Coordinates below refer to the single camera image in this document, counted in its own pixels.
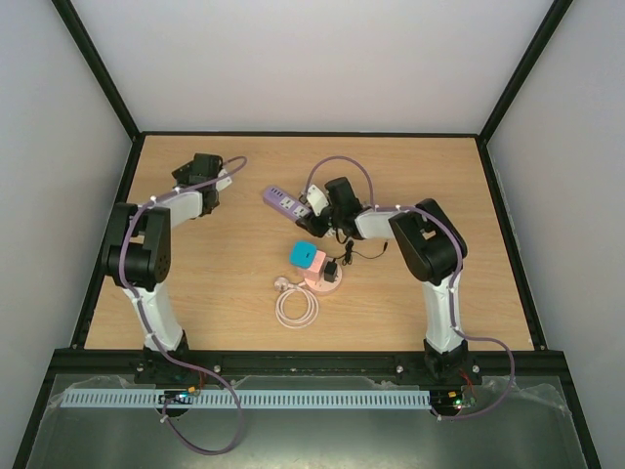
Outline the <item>black charger plug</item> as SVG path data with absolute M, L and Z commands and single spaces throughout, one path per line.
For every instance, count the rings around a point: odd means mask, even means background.
M 329 283 L 334 283 L 339 275 L 339 267 L 335 261 L 329 261 L 326 263 L 323 270 L 323 278 Z

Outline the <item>purple power strip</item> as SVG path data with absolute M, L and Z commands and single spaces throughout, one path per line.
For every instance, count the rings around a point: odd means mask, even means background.
M 263 202 L 291 222 L 297 222 L 312 212 L 297 197 L 277 186 L 269 186 L 264 190 Z

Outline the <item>pink cube socket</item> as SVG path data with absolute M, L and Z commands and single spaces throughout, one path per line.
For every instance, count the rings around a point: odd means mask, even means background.
M 303 277 L 313 282 L 319 281 L 323 274 L 327 255 L 321 250 L 317 250 L 312 263 L 304 270 Z

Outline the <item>light blue cube adapter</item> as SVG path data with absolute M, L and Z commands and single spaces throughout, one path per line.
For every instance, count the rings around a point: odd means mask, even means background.
M 308 241 L 296 241 L 289 254 L 289 263 L 299 269 L 307 270 L 314 261 L 317 247 Z

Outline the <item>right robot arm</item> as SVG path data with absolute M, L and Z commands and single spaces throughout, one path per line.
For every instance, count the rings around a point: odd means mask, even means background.
M 323 189 L 308 183 L 300 201 L 308 211 L 296 224 L 310 235 L 396 242 L 408 271 L 423 287 L 427 373 L 439 383 L 455 376 L 468 358 L 458 294 L 468 249 L 438 203 L 426 198 L 408 207 L 365 205 L 345 177 L 329 181 Z

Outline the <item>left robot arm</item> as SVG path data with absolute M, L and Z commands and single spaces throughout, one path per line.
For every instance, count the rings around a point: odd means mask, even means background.
M 130 299 L 145 335 L 144 347 L 179 361 L 188 348 L 186 333 L 171 306 L 166 278 L 172 263 L 172 231 L 220 204 L 231 183 L 223 158 L 197 153 L 174 170 L 175 186 L 144 204 L 114 205 L 104 235 L 101 266 Z

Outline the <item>pink round socket base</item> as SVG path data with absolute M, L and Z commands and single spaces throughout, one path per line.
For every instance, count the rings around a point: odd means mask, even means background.
M 305 279 L 305 286 L 315 295 L 323 296 L 334 293 L 343 282 L 343 270 L 340 266 L 337 267 L 336 276 L 333 281 L 325 279 L 325 274 L 321 274 L 319 279 L 313 281 L 312 279 Z

